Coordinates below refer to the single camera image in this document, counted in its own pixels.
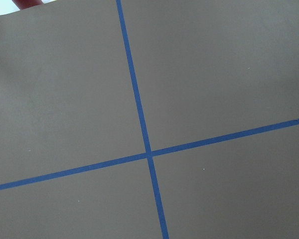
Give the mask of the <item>red cylinder bottle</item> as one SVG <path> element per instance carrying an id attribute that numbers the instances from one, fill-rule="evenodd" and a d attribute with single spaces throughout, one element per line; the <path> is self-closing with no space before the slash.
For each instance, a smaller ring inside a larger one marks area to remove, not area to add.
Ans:
<path id="1" fill-rule="evenodd" d="M 42 0 L 12 0 L 20 10 L 44 4 Z"/>

